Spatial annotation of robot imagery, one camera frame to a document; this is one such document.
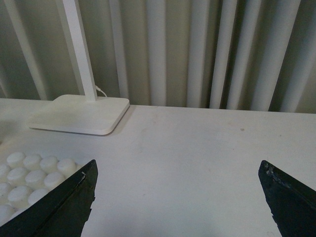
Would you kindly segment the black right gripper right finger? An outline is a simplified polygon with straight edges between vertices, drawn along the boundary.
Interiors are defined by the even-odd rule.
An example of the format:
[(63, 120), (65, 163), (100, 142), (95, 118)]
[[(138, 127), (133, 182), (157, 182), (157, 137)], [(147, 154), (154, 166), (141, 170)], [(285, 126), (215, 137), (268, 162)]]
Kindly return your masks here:
[(266, 160), (258, 176), (273, 220), (283, 237), (316, 235), (316, 192)]

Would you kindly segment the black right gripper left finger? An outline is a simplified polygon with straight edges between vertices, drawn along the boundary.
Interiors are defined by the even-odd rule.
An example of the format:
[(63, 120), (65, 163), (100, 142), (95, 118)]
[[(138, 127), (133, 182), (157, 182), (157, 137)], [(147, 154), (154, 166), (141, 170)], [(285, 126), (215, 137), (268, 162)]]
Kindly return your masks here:
[(2, 237), (79, 237), (95, 200), (97, 163), (91, 160), (0, 228)]

